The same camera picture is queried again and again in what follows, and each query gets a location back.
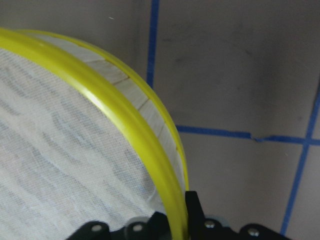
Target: metal screw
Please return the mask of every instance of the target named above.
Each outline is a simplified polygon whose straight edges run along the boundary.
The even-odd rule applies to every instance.
[[[248,234],[249,234],[250,236],[252,236],[252,237],[258,237],[259,234],[260,234],[260,232],[259,232],[257,229],[255,229],[255,228],[249,228],[249,229],[248,229]]]
[[[132,230],[133,230],[134,232],[140,232],[143,228],[144,228],[144,227],[143,227],[141,224],[137,224],[137,225],[134,225],[134,226],[132,227]]]
[[[205,221],[204,225],[207,229],[213,229],[216,226],[215,222],[212,220]]]
[[[92,226],[91,231],[92,232],[99,232],[101,229],[102,229],[102,226],[97,224],[97,225]]]

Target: gray floor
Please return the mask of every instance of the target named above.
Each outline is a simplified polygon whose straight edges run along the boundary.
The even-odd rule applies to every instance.
[[[235,230],[285,232],[304,146],[286,235],[320,236],[320,147],[303,139],[319,83],[319,9],[316,0],[160,1],[154,89],[184,130],[191,188]],[[146,78],[150,12],[149,0],[0,0],[0,25],[86,40]],[[320,118],[311,137],[320,139]]]

